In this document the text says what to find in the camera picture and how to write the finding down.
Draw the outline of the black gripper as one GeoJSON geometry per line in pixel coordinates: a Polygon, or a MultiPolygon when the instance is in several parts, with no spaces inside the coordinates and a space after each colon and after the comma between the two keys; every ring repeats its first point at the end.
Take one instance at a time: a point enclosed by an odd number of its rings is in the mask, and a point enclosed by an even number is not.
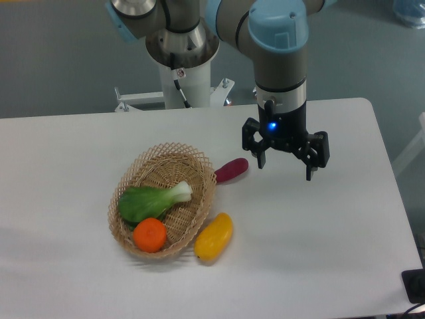
{"type": "Polygon", "coordinates": [[[248,118],[242,126],[242,149],[249,151],[257,160],[258,168],[266,163],[266,150],[273,148],[292,153],[305,166],[305,178],[311,181],[319,168],[329,161],[329,137],[325,131],[308,134],[306,129],[306,103],[286,113],[268,114],[258,106],[259,120],[248,118]],[[255,140],[255,133],[263,139],[255,140]]]}

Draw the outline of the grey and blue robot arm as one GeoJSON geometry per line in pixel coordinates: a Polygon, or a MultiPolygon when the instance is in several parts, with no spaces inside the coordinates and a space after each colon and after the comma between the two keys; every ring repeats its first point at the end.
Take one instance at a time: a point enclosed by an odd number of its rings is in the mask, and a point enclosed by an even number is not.
{"type": "Polygon", "coordinates": [[[291,153],[311,178],[330,157],[326,132],[306,128],[307,18],[327,1],[108,1],[121,36],[144,39],[161,71],[165,106],[212,105],[211,60],[227,43],[252,61],[258,119],[242,127],[242,147],[291,153]]]}

